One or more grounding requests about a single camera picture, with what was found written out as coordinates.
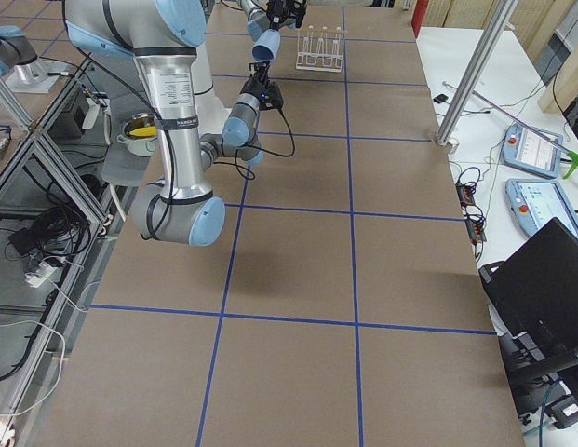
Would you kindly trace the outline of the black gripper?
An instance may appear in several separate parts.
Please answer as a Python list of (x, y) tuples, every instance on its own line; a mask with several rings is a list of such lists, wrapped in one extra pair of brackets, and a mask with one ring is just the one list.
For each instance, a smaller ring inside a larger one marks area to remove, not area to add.
[(306, 9), (306, 0), (269, 0), (266, 3), (266, 17), (271, 28), (300, 28)]
[(249, 70), (252, 76), (241, 89), (241, 94), (247, 94), (255, 100), (259, 110), (282, 109), (282, 93), (279, 85), (269, 78), (261, 81), (254, 76), (262, 69), (262, 77), (268, 77), (270, 65), (269, 61), (264, 61), (262, 65), (259, 62), (250, 63)]

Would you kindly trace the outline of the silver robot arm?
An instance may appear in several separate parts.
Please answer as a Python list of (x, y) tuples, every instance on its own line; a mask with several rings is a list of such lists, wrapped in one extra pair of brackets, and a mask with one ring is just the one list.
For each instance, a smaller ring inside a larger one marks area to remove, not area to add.
[(130, 209), (141, 236), (191, 246), (215, 242), (225, 205), (204, 173), (220, 156), (260, 161), (255, 121), (259, 112), (283, 106), (269, 61), (251, 64), (222, 133), (200, 134), (198, 113), (205, 105), (195, 96), (192, 67), (207, 30), (200, 2), (65, 1), (62, 16), (77, 48), (130, 57), (146, 91), (164, 176), (144, 186)]
[(236, 1), (236, 4), (247, 17), (247, 31), (253, 41), (269, 30), (300, 28), (307, 9), (305, 0), (269, 0), (264, 6), (248, 0)]

